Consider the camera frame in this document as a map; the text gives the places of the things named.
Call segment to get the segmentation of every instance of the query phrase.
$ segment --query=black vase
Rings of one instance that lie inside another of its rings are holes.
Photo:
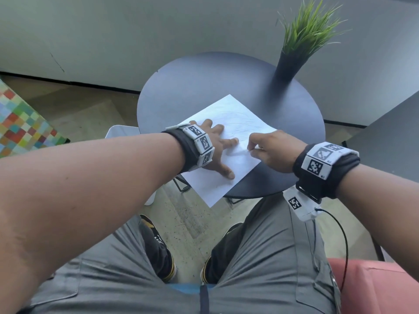
[[[282,82],[290,82],[307,60],[308,57],[301,58],[292,53],[285,54],[281,51],[280,61],[276,67],[274,78]]]

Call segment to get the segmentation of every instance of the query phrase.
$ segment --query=wall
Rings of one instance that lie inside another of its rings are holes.
[[[141,90],[160,66],[202,51],[276,64],[301,0],[0,0],[0,68]],[[419,5],[343,3],[351,29],[297,78],[328,120],[368,125],[419,89]]]

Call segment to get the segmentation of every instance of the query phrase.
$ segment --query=hand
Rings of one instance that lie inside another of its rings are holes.
[[[282,130],[272,133],[252,133],[247,149],[251,156],[281,173],[292,173],[295,160],[307,146]]]
[[[238,138],[222,139],[220,138],[220,134],[224,131],[224,126],[222,124],[217,124],[213,128],[211,126],[212,120],[210,119],[205,120],[202,125],[199,126],[202,130],[208,133],[212,146],[215,147],[214,154],[212,155],[212,161],[203,168],[211,171],[217,171],[219,174],[228,179],[234,179],[235,175],[231,168],[221,163],[221,154],[226,148],[235,147],[238,144]]]

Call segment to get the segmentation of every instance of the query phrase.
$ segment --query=black cable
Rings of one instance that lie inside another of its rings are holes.
[[[340,222],[338,222],[338,220],[336,219],[335,216],[333,216],[330,212],[325,211],[324,209],[321,208],[316,208],[315,211],[324,211],[325,213],[329,214],[330,216],[332,216],[332,218],[338,223],[340,229],[342,230],[343,233],[343,237],[345,238],[345,246],[346,246],[346,258],[345,258],[345,269],[343,270],[343,278],[342,278],[342,285],[340,287],[341,292],[343,291],[343,285],[345,284],[345,278],[346,278],[346,271],[348,270],[348,254],[349,254],[349,247],[348,247],[348,239],[346,238],[346,233],[343,230],[342,225],[340,224]]]

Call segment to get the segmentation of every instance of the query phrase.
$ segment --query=black sneaker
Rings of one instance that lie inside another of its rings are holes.
[[[142,214],[140,214],[140,216],[144,224],[146,224],[147,227],[149,227],[151,231],[153,232],[154,238],[157,240],[158,243],[160,243],[161,245],[165,247],[167,254],[169,255],[169,259],[171,260],[171,267],[170,267],[169,273],[161,275],[161,278],[160,278],[164,283],[169,283],[176,276],[176,273],[178,272],[178,268],[176,267],[175,260],[173,259],[173,256],[170,253],[169,248],[167,248],[166,243],[163,241],[162,237],[160,237],[160,234],[158,233],[156,227],[154,226],[150,218]]]
[[[226,236],[226,234],[228,234],[229,232],[232,232],[234,229],[236,229],[237,227],[239,227],[241,224],[242,224],[242,222],[241,223],[236,223],[233,226],[231,226],[227,230],[227,232],[224,234],[223,238]],[[202,284],[208,284],[207,277],[208,277],[208,269],[210,268],[209,267],[210,264],[211,264],[211,255],[209,256],[209,258],[207,259],[207,261],[204,264],[204,267],[201,270],[200,276],[201,276]]]

